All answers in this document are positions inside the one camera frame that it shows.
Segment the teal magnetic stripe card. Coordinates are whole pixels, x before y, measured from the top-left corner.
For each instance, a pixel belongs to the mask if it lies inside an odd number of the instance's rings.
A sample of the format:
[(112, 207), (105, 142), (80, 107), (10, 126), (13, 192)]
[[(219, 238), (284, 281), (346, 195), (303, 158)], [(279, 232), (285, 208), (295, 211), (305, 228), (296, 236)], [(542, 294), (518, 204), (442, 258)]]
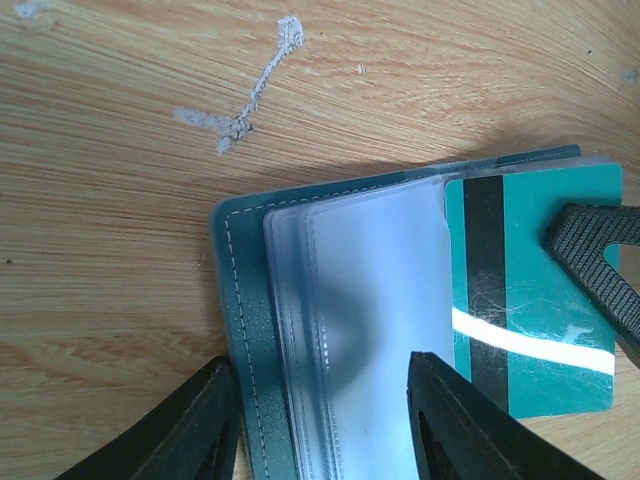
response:
[(543, 237), (562, 206), (617, 206), (622, 190), (614, 163), (446, 186), (455, 366), (516, 418), (612, 406), (614, 331), (547, 254)]

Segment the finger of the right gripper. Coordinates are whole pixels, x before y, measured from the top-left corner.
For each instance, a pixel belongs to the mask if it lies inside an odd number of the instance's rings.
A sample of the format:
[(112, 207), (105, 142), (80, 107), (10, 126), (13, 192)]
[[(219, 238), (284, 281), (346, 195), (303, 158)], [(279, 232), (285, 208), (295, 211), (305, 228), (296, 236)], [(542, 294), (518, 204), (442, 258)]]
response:
[(545, 250), (639, 357), (639, 293), (605, 259), (611, 245), (639, 244), (637, 206), (568, 203), (545, 231)]

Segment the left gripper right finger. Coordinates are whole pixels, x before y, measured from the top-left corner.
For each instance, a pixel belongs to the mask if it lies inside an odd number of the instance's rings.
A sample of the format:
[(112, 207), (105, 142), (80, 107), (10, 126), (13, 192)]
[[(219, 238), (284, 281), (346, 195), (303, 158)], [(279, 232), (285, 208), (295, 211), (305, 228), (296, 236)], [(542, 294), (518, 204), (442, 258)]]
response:
[(421, 479), (598, 479), (434, 353), (413, 352), (408, 407)]

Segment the teal card holder wallet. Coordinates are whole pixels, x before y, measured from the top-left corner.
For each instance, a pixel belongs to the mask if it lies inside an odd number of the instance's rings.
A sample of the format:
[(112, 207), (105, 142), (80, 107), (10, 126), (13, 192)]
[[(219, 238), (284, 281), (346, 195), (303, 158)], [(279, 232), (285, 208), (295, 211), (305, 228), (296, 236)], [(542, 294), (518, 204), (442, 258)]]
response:
[(419, 478), (411, 354), (459, 373), (447, 184), (600, 163), (614, 162), (569, 145), (220, 203), (211, 234), (253, 476)]

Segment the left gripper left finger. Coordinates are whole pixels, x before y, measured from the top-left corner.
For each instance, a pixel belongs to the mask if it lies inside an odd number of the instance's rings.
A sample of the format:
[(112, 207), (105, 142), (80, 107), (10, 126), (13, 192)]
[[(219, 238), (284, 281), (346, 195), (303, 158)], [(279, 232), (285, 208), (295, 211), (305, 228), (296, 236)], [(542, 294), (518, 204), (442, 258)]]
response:
[(128, 430), (61, 479), (230, 479), (240, 388), (229, 361), (211, 359)]

